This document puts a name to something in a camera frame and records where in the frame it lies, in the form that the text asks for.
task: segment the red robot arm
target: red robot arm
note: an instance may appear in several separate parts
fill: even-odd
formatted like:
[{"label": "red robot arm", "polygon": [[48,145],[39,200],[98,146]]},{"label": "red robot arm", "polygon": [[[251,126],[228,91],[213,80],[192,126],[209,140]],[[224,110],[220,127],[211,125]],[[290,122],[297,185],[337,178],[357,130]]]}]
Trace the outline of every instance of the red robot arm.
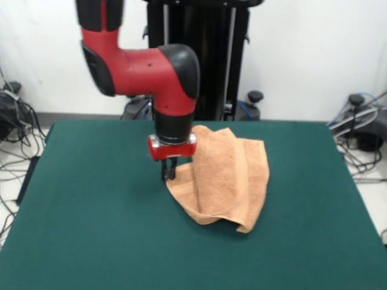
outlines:
[{"label": "red robot arm", "polygon": [[76,0],[82,48],[94,83],[109,96],[153,96],[157,144],[153,146],[154,137],[148,139],[153,158],[191,155],[195,150],[191,127],[200,87],[197,56],[180,44],[146,50],[119,48],[123,2]]}]

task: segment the orange towel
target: orange towel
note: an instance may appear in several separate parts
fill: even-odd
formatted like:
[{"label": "orange towel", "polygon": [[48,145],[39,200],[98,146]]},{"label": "orange towel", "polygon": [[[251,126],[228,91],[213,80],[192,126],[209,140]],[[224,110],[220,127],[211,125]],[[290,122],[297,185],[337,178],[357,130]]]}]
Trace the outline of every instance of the orange towel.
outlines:
[{"label": "orange towel", "polygon": [[186,213],[201,225],[227,219],[250,232],[264,205],[269,178],[264,142],[238,139],[230,129],[195,126],[192,162],[177,167],[167,187]]}]

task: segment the black cable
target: black cable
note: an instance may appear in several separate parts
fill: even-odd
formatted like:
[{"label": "black cable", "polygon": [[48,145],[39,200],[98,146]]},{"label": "black cable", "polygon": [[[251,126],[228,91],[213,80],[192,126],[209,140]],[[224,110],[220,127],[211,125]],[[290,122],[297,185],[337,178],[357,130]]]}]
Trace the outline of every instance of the black cable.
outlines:
[{"label": "black cable", "polygon": [[16,213],[14,212],[11,212],[6,218],[5,218],[5,221],[4,221],[4,224],[2,226],[2,229],[0,231],[0,239],[2,237],[2,235],[12,226],[12,223],[13,221],[7,226],[7,223],[8,223],[8,219],[13,216],[13,219],[15,219],[15,216],[16,216]]},{"label": "black cable", "polygon": [[387,182],[386,178],[354,178],[353,180],[357,184],[378,184]]},{"label": "black cable", "polygon": [[381,93],[379,96],[377,96],[376,98],[372,99],[371,101],[365,103],[364,105],[362,105],[360,108],[365,108],[367,106],[369,106],[370,104],[372,103],[375,103],[377,100],[380,100],[381,98],[385,97],[387,95],[387,91]]},{"label": "black cable", "polygon": [[5,203],[5,201],[3,200],[1,194],[0,194],[0,202],[1,202],[1,204],[7,209],[7,211],[8,211],[9,213],[13,213],[13,211],[11,211],[11,209],[8,207],[8,205],[7,205],[7,204]]},{"label": "black cable", "polygon": [[146,99],[145,99],[145,104],[143,104],[143,105],[141,106],[141,108],[140,108],[140,109],[138,110],[138,112],[134,115],[134,117],[133,117],[132,120],[135,120],[135,119],[138,117],[138,115],[140,115],[141,111],[144,110],[144,108],[148,105],[148,102],[149,102],[149,99],[146,98]]},{"label": "black cable", "polygon": [[123,113],[122,113],[122,115],[121,115],[121,117],[120,117],[120,120],[122,120],[123,116],[125,115],[126,109],[127,109],[128,106],[131,105],[131,104],[132,104],[132,102],[129,101],[129,102],[125,105],[125,107],[123,108]]},{"label": "black cable", "polygon": [[387,229],[383,230],[381,233],[380,233],[380,237],[383,238],[383,235],[387,233]]},{"label": "black cable", "polygon": [[37,115],[36,115],[35,110],[29,104],[27,104],[26,102],[24,102],[22,100],[19,100],[18,102],[22,103],[24,106],[29,108],[29,110],[31,111],[31,113],[33,115],[33,118],[34,118],[34,122],[33,123],[35,123],[38,131],[44,136],[44,138],[46,138],[46,135],[42,131],[41,125],[39,123],[39,120],[37,119]]},{"label": "black cable", "polygon": [[24,162],[24,161],[29,161],[29,159],[18,160],[18,161],[11,161],[11,162],[8,162],[8,163],[4,163],[2,166],[0,166],[0,170],[3,169],[4,167],[8,166],[8,165],[17,164],[17,163],[21,163],[21,162]]},{"label": "black cable", "polygon": [[23,156],[21,156],[21,155],[18,155],[18,154],[15,154],[15,153],[12,153],[12,152],[6,151],[6,150],[4,150],[4,149],[1,149],[1,148],[0,148],[0,151],[1,151],[1,152],[4,152],[4,153],[6,153],[6,154],[9,154],[9,155],[12,155],[12,156],[18,157],[18,158],[20,158],[20,159],[26,159],[25,157],[23,157]]}]

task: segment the green tablecloth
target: green tablecloth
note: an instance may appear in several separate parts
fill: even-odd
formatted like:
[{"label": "green tablecloth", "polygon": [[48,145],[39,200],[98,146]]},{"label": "green tablecloth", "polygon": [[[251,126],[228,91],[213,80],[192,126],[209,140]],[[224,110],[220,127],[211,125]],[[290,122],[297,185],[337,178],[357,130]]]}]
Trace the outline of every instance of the green tablecloth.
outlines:
[{"label": "green tablecloth", "polygon": [[387,289],[387,252],[323,124],[204,124],[265,140],[250,234],[186,215],[148,154],[151,122],[60,122],[0,253],[0,288]]}]

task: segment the towel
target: towel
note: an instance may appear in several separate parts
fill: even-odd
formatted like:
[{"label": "towel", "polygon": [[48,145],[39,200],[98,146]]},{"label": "towel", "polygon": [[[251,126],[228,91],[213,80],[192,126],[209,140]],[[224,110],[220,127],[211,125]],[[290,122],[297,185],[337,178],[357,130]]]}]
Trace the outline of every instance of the towel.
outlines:
[{"label": "towel", "polygon": [[240,139],[227,128],[216,132],[195,126],[197,149],[192,162],[177,167],[167,187],[198,224],[219,219],[249,233],[263,208],[269,179],[264,142]]}]

